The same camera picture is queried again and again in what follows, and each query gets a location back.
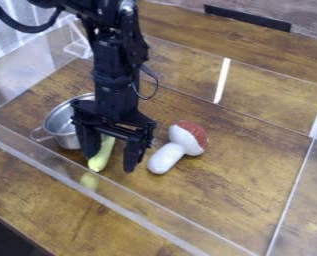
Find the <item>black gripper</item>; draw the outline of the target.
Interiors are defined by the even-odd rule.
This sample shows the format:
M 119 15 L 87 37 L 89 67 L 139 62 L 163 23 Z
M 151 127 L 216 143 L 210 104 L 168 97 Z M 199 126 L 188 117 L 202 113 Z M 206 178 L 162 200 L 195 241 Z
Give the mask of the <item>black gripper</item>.
M 100 134 L 110 135 L 126 141 L 123 150 L 123 170 L 134 171 L 143 159 L 146 149 L 151 147 L 156 122 L 134 108 L 118 115 L 100 108 L 92 100 L 73 100 L 72 124 L 83 156 L 92 158 L 100 149 Z

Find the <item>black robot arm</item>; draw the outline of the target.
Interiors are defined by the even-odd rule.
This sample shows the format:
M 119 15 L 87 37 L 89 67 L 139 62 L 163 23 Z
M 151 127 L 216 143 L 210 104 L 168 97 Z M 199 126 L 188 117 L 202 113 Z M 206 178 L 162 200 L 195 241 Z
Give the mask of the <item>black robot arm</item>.
M 100 137 L 126 141 L 123 170 L 130 173 L 151 147 L 156 122 L 138 110 L 139 73 L 148 45 L 139 27 L 136 0 L 28 0 L 59 8 L 81 21 L 93 54 L 93 98 L 72 100 L 72 124 L 85 158 L 102 148 Z

